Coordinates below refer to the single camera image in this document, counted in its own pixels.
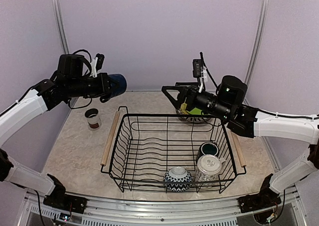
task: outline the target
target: black wire basket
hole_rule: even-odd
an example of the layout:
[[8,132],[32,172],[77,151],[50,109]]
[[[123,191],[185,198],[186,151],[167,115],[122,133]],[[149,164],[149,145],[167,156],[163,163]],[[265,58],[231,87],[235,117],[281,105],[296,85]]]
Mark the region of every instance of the black wire basket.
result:
[[[115,138],[109,171],[103,171],[106,156],[105,162],[101,163],[101,172],[109,174],[122,192],[169,193],[166,187],[169,182],[164,182],[163,178],[175,166],[184,167],[193,176],[192,182],[179,183],[189,185],[186,193],[222,193],[238,175],[246,174],[245,167],[244,172],[237,172],[225,125],[219,119],[196,124],[184,121],[178,114],[129,114],[127,107],[120,108],[125,108],[127,113],[122,117]],[[108,140],[110,145],[112,139],[111,136]],[[219,157],[226,162],[218,180],[195,182],[196,156],[200,145],[205,142],[216,143]]]

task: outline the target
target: basket handle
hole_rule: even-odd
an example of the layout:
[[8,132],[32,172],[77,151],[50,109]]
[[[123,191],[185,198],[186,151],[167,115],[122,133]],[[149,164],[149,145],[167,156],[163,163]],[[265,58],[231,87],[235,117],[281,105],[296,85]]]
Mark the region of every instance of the basket handle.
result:
[[110,132],[109,132],[109,136],[108,136],[108,139],[107,139],[106,144],[105,144],[104,153],[102,155],[101,166],[106,166],[106,162],[108,160],[109,153],[111,150],[111,145],[112,145],[113,138],[115,135],[115,130],[116,130],[116,127],[117,127],[118,122],[119,122],[120,113],[121,113],[120,111],[117,111],[115,113],[113,123],[112,123],[111,129],[110,129]]
[[235,148],[236,148],[236,151],[237,151],[237,154],[238,154],[238,158],[239,158],[239,162],[240,162],[240,166],[243,168],[243,167],[246,167],[247,164],[246,164],[246,161],[245,161],[245,158],[244,158],[244,155],[243,155],[243,151],[241,150],[241,144],[238,140],[238,137],[235,133],[231,132],[231,136],[233,138],[233,141],[234,141],[234,144],[235,144]]

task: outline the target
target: black mount bracket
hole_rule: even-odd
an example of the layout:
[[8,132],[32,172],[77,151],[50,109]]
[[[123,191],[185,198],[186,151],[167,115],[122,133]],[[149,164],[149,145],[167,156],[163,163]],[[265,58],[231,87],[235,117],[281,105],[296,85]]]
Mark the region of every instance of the black mount bracket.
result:
[[239,136],[254,138],[254,123],[257,121],[258,108],[240,106],[235,119],[231,119],[227,128]]
[[319,169],[319,141],[316,145],[309,145],[309,148],[310,154],[308,156],[308,160],[311,161],[317,169]]
[[241,213],[261,210],[281,204],[279,194],[276,194],[269,188],[270,174],[264,179],[259,193],[254,195],[246,195],[238,199]]
[[0,181],[5,180],[11,168],[13,168],[13,164],[9,161],[8,154],[0,149]]
[[48,176],[54,181],[55,188],[50,195],[45,196],[43,204],[60,210],[83,214],[87,199],[66,194],[62,183],[53,175],[48,174]]
[[[168,92],[168,90],[178,91],[177,100]],[[176,84],[176,86],[163,86],[161,91],[169,99],[175,109],[180,109],[182,103],[185,102],[188,88],[186,86]]]

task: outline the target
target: patterned ceramic bowl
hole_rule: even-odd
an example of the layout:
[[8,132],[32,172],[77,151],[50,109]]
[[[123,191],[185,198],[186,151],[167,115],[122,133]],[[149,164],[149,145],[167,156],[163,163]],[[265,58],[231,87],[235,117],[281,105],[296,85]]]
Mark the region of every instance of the patterned ceramic bowl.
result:
[[183,167],[174,167],[167,171],[164,176],[164,182],[172,182],[174,184],[164,184],[164,186],[173,192],[184,192],[189,190],[190,184],[176,184],[179,182],[191,182],[191,174]]

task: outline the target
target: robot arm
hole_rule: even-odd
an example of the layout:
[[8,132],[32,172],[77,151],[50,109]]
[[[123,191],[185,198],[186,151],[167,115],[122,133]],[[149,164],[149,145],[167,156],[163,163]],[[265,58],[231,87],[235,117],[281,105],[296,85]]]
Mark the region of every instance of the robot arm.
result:
[[[290,115],[267,112],[243,105],[247,85],[235,76],[224,76],[217,87],[216,95],[199,91],[199,84],[163,86],[162,92],[172,105],[179,109],[202,110],[227,124],[232,132],[243,137],[281,137],[304,141],[310,146],[297,159],[275,174],[265,178],[260,192],[239,198],[243,213],[270,207],[281,202],[279,193],[295,182],[319,169],[319,116]],[[168,90],[178,91],[177,99]]]
[[[0,181],[7,181],[22,188],[30,188],[46,195],[44,204],[62,210],[83,213],[86,199],[67,195],[65,187],[52,175],[34,171],[1,149],[2,145],[20,128],[35,117],[53,109],[62,101],[68,103],[73,97],[96,98],[102,103],[126,90],[122,75],[97,73],[102,68],[104,56],[98,54],[93,67],[81,55],[61,55],[58,70],[51,79],[31,87],[26,94],[0,114]],[[82,76],[83,64],[89,74]]]

